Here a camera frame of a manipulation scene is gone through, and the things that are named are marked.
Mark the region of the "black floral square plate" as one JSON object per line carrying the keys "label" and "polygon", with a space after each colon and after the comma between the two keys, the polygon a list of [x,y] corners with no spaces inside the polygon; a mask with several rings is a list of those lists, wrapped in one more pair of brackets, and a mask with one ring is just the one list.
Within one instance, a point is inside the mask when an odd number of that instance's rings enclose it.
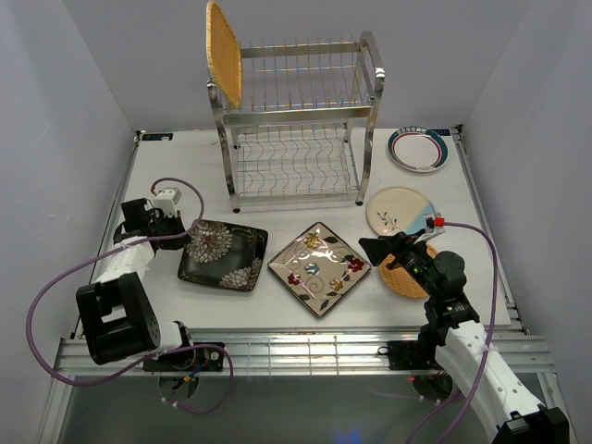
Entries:
{"label": "black floral square plate", "polygon": [[263,267],[268,232],[204,219],[190,231],[178,279],[197,285],[249,292]]}

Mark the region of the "square woven bamboo plate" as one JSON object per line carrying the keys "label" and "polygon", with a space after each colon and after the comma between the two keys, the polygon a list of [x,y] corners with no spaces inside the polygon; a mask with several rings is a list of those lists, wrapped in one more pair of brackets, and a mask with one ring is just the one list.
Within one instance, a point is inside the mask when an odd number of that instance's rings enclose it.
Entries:
{"label": "square woven bamboo plate", "polygon": [[206,56],[217,87],[230,105],[238,108],[242,101],[241,47],[216,1],[209,1],[206,6]]}

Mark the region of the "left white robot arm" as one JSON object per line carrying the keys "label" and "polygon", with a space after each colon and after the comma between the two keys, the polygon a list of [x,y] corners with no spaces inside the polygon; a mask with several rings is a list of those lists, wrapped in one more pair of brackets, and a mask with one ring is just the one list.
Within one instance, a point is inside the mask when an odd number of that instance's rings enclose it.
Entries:
{"label": "left white robot arm", "polygon": [[123,203],[124,220],[113,236],[117,252],[99,278],[77,290],[83,333],[96,364],[150,352],[164,352],[179,370],[194,363],[196,348],[187,328],[180,321],[159,321],[142,284],[157,252],[180,250],[189,242],[178,201],[165,190],[152,200]]}

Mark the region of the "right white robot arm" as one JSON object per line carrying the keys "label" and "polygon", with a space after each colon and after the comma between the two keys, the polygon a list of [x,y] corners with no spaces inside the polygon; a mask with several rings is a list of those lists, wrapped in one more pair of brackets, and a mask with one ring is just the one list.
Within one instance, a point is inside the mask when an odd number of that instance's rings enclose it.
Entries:
{"label": "right white robot arm", "polygon": [[372,265],[401,268],[426,292],[427,319],[402,358],[441,367],[465,397],[447,439],[467,410],[473,410],[492,443],[567,443],[570,425],[558,407],[549,408],[530,392],[492,343],[492,334],[464,293],[461,256],[442,251],[430,256],[419,230],[377,239],[361,238]]}

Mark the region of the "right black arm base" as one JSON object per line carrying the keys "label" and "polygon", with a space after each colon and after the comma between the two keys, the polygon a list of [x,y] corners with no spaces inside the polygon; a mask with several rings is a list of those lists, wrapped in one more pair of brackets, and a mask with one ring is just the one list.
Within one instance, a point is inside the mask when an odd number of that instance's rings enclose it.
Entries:
{"label": "right black arm base", "polygon": [[435,349],[419,340],[391,340],[377,349],[388,359],[389,370],[441,370],[435,360]]}

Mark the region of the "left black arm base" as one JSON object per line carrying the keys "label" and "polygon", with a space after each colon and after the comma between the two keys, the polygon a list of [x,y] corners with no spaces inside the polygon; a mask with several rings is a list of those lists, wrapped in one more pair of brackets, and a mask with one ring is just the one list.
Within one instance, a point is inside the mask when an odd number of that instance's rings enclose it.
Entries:
{"label": "left black arm base", "polygon": [[193,373],[221,372],[224,369],[225,355],[221,351],[224,342],[213,342],[207,347],[168,354],[157,359],[150,359],[142,364],[142,370],[152,373],[177,372]]}

